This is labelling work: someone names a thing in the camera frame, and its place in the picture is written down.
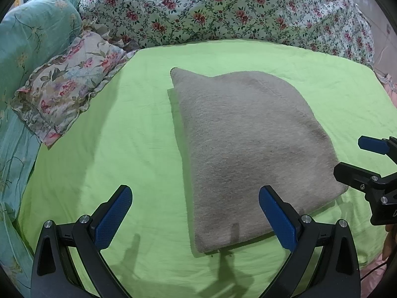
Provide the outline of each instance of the bed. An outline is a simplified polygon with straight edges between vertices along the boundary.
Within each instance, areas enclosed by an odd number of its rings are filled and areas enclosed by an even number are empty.
[[[154,47],[138,51],[50,150],[41,146],[17,228],[33,251],[45,220],[74,222],[127,184],[134,203],[103,256],[133,297],[257,297],[288,253],[271,234],[211,254],[195,251],[187,150],[170,92],[173,67],[208,76],[256,70],[280,77],[308,102],[338,159],[393,172],[387,158],[357,146],[361,135],[397,133],[396,108],[368,67],[252,40]],[[312,216],[349,222],[361,267],[381,251],[384,227],[369,223],[369,205],[358,191],[349,189]],[[78,270],[84,275],[81,265]]]

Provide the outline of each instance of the gray folded fabric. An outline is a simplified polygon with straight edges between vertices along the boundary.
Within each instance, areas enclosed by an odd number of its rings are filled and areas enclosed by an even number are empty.
[[[208,252],[271,232],[259,189],[310,213],[347,188],[332,143],[299,92],[262,72],[171,71],[189,146],[195,245]]]

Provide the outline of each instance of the finger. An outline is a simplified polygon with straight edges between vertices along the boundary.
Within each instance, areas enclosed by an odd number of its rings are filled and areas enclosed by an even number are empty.
[[[392,234],[389,232],[383,244],[382,260],[386,260],[391,255],[394,245]]]
[[[385,226],[386,232],[390,232],[393,229],[393,226],[394,226],[393,224],[386,225]]]

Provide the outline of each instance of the human hand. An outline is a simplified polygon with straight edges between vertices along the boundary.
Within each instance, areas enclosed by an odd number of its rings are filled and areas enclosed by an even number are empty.
[[[397,236],[393,238],[393,227],[397,227],[397,225],[390,224],[390,225],[386,225],[385,227],[386,232],[388,232],[388,234],[383,244],[382,260],[386,260],[391,255],[393,249],[397,245]]]

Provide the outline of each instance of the silver screw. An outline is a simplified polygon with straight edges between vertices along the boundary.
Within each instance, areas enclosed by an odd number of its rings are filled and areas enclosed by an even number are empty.
[[[309,215],[302,215],[302,222],[309,224],[312,221],[312,218]]]
[[[52,226],[52,221],[48,220],[48,221],[45,221],[45,222],[44,222],[44,227],[45,227],[45,228],[49,228],[49,227],[51,227],[51,226]]]
[[[90,220],[90,216],[88,215],[83,215],[82,217],[79,218],[79,222],[83,224],[87,223],[89,220]]]
[[[339,220],[339,225],[341,227],[346,227],[347,226],[347,222],[345,220]]]

